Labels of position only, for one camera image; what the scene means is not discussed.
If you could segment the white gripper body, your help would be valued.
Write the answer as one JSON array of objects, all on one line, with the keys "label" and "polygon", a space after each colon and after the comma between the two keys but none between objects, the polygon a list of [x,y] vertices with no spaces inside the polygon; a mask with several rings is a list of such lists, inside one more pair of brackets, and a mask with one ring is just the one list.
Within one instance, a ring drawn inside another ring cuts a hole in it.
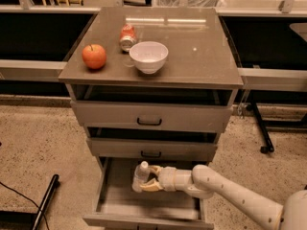
[{"label": "white gripper body", "polygon": [[192,172],[166,167],[159,173],[158,182],[166,192],[185,192],[193,184]]}]

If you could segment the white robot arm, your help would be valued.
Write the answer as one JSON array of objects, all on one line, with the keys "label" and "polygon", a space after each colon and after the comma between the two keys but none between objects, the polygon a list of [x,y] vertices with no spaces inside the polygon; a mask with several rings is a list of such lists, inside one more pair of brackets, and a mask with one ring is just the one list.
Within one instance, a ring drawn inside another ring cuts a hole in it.
[{"label": "white robot arm", "polygon": [[226,179],[211,168],[197,165],[191,171],[140,164],[140,189],[145,192],[183,191],[208,199],[216,193],[260,225],[264,230],[307,230],[307,191],[288,197],[284,205]]}]

